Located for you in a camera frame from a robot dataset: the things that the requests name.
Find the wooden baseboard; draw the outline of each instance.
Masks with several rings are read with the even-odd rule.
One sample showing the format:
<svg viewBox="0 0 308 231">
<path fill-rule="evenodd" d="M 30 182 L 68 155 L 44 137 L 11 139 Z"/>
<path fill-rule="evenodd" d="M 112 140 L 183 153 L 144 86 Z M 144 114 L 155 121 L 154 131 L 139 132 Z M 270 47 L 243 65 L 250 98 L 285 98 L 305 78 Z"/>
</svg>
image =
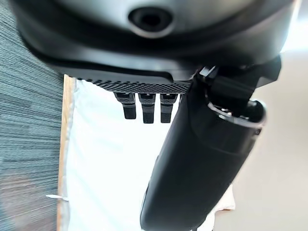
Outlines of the wooden baseboard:
<svg viewBox="0 0 308 231">
<path fill-rule="evenodd" d="M 71 104 L 73 102 L 73 91 L 75 88 L 75 79 L 64 75 L 63 100 L 62 100 L 62 124 L 60 138 L 60 157 L 59 157 L 59 175 L 58 175 L 58 195 L 62 195 L 63 188 L 63 173 L 64 173 L 64 155 L 65 143 L 67 140 L 67 126 L 70 117 Z M 61 231 L 61 203 L 58 200 L 57 205 L 57 231 Z"/>
</svg>

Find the white paper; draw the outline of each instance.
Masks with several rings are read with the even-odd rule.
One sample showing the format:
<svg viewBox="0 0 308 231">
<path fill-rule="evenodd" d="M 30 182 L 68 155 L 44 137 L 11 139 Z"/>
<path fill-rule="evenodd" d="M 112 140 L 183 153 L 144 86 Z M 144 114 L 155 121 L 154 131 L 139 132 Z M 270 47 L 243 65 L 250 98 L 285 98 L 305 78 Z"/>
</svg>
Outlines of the white paper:
<svg viewBox="0 0 308 231">
<path fill-rule="evenodd" d="M 160 123 L 156 97 L 154 124 L 125 120 L 112 92 L 77 81 L 67 149 L 69 231 L 140 231 L 139 216 L 155 160 L 170 124 Z M 174 105 L 174 117 L 178 102 Z M 233 208 L 232 190 L 216 209 Z M 214 214 L 199 230 L 211 231 Z"/>
</svg>

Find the black cylinder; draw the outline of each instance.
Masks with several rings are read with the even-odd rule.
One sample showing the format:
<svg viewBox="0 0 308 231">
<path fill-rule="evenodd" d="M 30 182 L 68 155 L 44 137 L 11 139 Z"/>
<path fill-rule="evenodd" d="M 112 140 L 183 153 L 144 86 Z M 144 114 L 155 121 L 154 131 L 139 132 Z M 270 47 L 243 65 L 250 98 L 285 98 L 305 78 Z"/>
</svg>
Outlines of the black cylinder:
<svg viewBox="0 0 308 231">
<path fill-rule="evenodd" d="M 204 91 L 193 84 L 181 100 L 154 166 L 141 228 L 190 231 L 199 227 L 234 180 L 264 121 L 261 103 L 251 102 L 247 115 L 235 118 L 207 102 Z"/>
</svg>

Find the white wall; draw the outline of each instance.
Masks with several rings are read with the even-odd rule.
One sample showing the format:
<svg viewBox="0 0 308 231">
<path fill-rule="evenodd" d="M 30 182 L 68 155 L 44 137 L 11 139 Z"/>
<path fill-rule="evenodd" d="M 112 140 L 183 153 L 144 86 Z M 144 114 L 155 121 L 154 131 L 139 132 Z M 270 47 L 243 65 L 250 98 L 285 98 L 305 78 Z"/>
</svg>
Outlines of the white wall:
<svg viewBox="0 0 308 231">
<path fill-rule="evenodd" d="M 308 51 L 282 64 L 255 93 L 268 123 L 234 182 L 236 210 L 218 214 L 215 231 L 308 231 Z"/>
</svg>

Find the gray carpet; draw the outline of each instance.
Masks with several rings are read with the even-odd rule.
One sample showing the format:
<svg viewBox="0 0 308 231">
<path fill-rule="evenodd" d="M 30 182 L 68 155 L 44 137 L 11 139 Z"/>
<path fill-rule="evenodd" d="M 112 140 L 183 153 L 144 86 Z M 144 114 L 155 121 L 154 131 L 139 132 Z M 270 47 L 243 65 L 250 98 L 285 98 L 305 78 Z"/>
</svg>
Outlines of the gray carpet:
<svg viewBox="0 0 308 231">
<path fill-rule="evenodd" d="M 56 230 L 62 76 L 22 45 L 0 0 L 0 231 Z"/>
</svg>

